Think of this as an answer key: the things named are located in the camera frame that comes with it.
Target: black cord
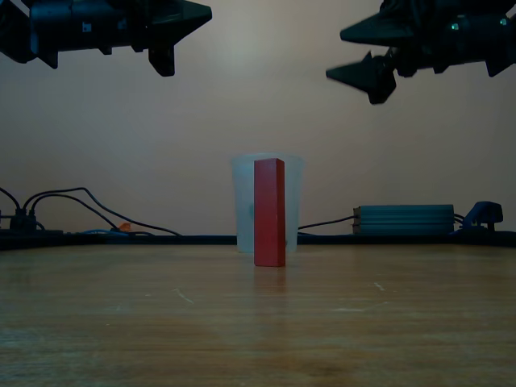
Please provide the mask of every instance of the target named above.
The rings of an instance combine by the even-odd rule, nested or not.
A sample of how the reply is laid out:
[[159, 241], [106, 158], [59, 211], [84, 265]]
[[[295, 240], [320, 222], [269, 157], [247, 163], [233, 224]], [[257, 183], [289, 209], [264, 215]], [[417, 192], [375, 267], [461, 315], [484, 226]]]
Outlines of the black cord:
[[98, 216], [100, 216], [102, 219], [104, 219], [107, 223], [109, 223], [109, 225], [111, 227], [113, 227], [115, 230], [118, 230], [119, 228], [116, 227], [116, 225], [111, 222], [108, 218], [106, 218], [104, 215], [102, 215], [100, 212], [98, 212], [97, 210], [95, 210], [93, 207], [90, 207], [88, 206], [86, 203], [84, 203], [82, 200], [80, 199], [77, 199], [77, 198], [74, 198], [73, 196], [69, 196], [69, 195], [61, 195], [61, 194], [58, 194], [58, 193], [50, 193], [48, 195], [43, 195], [43, 196], [40, 196], [39, 198], [37, 198], [34, 202], [34, 204], [32, 205], [32, 208], [31, 208], [31, 211], [34, 211], [35, 210], [35, 206], [38, 204], [38, 202], [40, 200], [43, 200], [45, 198], [67, 198], [67, 199], [70, 199], [70, 200], [74, 200], [75, 202], [77, 203], [80, 203], [82, 204], [84, 207], [86, 207], [88, 210], [94, 212], [95, 214], [97, 214]]
[[11, 195], [10, 193], [8, 193], [5, 189], [1, 188], [0, 187], [0, 192], [2, 192], [3, 194], [5, 194], [10, 200], [12, 200], [14, 203], [15, 203], [15, 206], [16, 206], [16, 210], [19, 210], [19, 203], [18, 201], [16, 200], [16, 198]]
[[[32, 199], [35, 199], [39, 196], [42, 196], [42, 195], [47, 195], [47, 194], [63, 194], [65, 192], [75, 192], [75, 191], [84, 191], [88, 194], [88, 196], [100, 207], [102, 208], [104, 211], [107, 211], [109, 212], [110, 214], [114, 215], [114, 216], [118, 216], [119, 218], [123, 219], [123, 220], [126, 220], [130, 223], [134, 223], [138, 226], [141, 226], [141, 227], [146, 227], [146, 228], [151, 228], [153, 230], [158, 230], [158, 231], [164, 231], [164, 232], [168, 232], [170, 234], [174, 234], [175, 236], [181, 236], [181, 234], [179, 234], [178, 232], [175, 232], [173, 230], [169, 230], [168, 228], [163, 228], [163, 227], [157, 227], [157, 226], [151, 226], [150, 224], [146, 224], [146, 223], [141, 223], [141, 222], [136, 222], [135, 220], [131, 219], [131, 218], [128, 218], [127, 216], [123, 216], [121, 214], [119, 214], [118, 212], [114, 212], [113, 210], [110, 210], [109, 208], [107, 208], [106, 206], [104, 206], [102, 203], [100, 203], [99, 200], [97, 200], [97, 198], [92, 195], [92, 193], [85, 187], [78, 187], [78, 188], [71, 188], [71, 189], [56, 189], [56, 190], [53, 190], [53, 191], [45, 191], [45, 192], [40, 192], [36, 195], [32, 195], [30, 198], [27, 199], [27, 201], [25, 202], [25, 204], [23, 205], [23, 208], [26, 209], [31, 200]], [[32, 209], [34, 210], [34, 207], [35, 207], [35, 204], [37, 203], [37, 201], [32, 205]]]
[[327, 224], [334, 224], [334, 223], [341, 223], [346, 222], [347, 220], [354, 219], [356, 216], [348, 216], [347, 218], [342, 218], [338, 220], [332, 220], [330, 222], [322, 222], [322, 223], [315, 223], [315, 224], [308, 224], [306, 226], [301, 226], [298, 228], [298, 230], [304, 230], [306, 228], [312, 228], [312, 227], [319, 227], [319, 226], [326, 226]]

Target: beige wall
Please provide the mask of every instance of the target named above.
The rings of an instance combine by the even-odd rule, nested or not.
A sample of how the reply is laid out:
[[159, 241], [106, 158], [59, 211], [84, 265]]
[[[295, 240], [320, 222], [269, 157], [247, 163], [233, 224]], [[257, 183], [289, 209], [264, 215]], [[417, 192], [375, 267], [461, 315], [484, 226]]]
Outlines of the beige wall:
[[[204, 3], [214, 19], [177, 45], [173, 78], [125, 48], [60, 54], [57, 71], [2, 56], [1, 186], [25, 198], [85, 185], [142, 221], [233, 233], [229, 160], [270, 150], [306, 160], [303, 223], [361, 204], [453, 203], [465, 214], [492, 200], [504, 206], [503, 228], [516, 229], [516, 69], [495, 79], [482, 64], [423, 71], [370, 106], [325, 70], [368, 51], [339, 31], [380, 1]], [[39, 217], [67, 231], [104, 227], [60, 199], [42, 203]]]

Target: clear plastic cup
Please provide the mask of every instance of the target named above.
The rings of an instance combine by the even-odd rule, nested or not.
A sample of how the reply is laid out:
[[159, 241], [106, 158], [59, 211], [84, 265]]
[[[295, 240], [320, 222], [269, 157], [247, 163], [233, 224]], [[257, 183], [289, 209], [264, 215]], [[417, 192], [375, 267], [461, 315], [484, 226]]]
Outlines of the clear plastic cup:
[[254, 252], [255, 244], [255, 161], [277, 158], [285, 162], [285, 234], [287, 252], [298, 248], [299, 202], [301, 200], [301, 157], [282, 153], [258, 153], [235, 157], [231, 161], [235, 187], [236, 236], [240, 252]]

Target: wooden table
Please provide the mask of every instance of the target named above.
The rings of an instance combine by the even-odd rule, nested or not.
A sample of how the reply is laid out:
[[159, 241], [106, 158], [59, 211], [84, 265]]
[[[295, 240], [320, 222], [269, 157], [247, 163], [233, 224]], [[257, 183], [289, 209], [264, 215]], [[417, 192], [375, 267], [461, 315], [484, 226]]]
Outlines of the wooden table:
[[0, 254], [1, 386], [516, 385], [516, 250]]

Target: red wooden block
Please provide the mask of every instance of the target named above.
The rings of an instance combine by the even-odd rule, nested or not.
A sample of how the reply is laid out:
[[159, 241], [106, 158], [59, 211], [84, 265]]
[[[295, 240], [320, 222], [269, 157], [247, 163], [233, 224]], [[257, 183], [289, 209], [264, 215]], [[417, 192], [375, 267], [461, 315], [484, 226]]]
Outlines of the red wooden block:
[[255, 161], [255, 265], [285, 266], [285, 163]]

